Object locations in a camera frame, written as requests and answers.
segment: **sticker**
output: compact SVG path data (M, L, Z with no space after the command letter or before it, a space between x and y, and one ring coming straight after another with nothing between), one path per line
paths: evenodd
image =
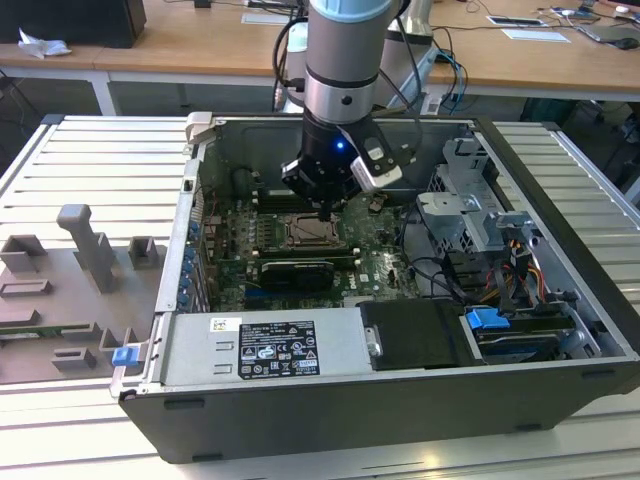
M313 322L239 322L238 328L238 375L243 380L320 375Z
M211 319L211 331L237 332L241 323L242 317L214 317Z

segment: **circuit board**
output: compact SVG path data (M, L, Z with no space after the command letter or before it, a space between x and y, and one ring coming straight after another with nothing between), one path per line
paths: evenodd
M397 238L401 207L361 194L320 222L314 213L260 213L243 201L216 202L205 218L203 258L213 311L355 306L419 296ZM259 272L270 262L323 261L335 266L326 291L267 292Z

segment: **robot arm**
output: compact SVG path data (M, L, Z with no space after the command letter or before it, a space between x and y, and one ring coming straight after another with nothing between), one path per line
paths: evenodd
M401 178L408 147L393 150L371 116L384 39L406 0L311 0L302 145L285 184L321 218L361 190Z

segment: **blue drive latch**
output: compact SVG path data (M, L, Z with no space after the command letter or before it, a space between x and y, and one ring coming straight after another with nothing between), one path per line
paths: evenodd
M140 347L119 347L113 352L111 364L114 367L136 367L138 366L138 356Z
M465 315L472 330L477 328L509 328L511 324L498 315L497 308L474 308Z

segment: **wooden desk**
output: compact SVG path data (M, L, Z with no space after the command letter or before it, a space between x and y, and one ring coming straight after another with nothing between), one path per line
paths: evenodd
M243 24L242 0L194 8L193 2L145 0L147 25L132 49L103 49L98 70L272 77L281 25Z
M549 5L539 0L484 0L484 3L494 15L529 18L537 16L537 6ZM559 3L580 4L566 0ZM484 8L477 13L467 13L465 8L466 4L450 0L437 4L431 13L432 26L491 25ZM604 6L598 6L597 12L613 14L612 9ZM550 17L541 20L550 25L558 23ZM603 18L598 24L613 22ZM623 51L598 44L569 28L552 31L561 33L571 43L511 40L499 29L451 29L454 51L469 72L468 92L576 99L607 99L610 94L619 98L640 97L640 49ZM448 48L444 31L436 32L436 40L442 48ZM451 79L451 69L446 65L438 65L431 78L435 83Z
M549 6L542 0L483 1L496 15L535 17L536 7ZM237 5L209 10L194 9L189 1L145 0L147 25L132 49L72 46L69 56L38 60L15 45L0 45L0 68L14 76L90 81L105 115L118 112L110 91L114 81L271 85L271 52L281 27L243 24L247 10L242 0L226 2ZM468 6L455 0L435 4L431 24L494 27L485 9L469 13ZM598 11L613 14L609 7L599 6ZM455 53L469 72L469 94L640 101L640 49L617 50L565 28L554 31L571 43L511 40L499 29L450 31ZM448 47L443 31L436 39ZM436 65L427 90L442 92L452 78L448 65Z

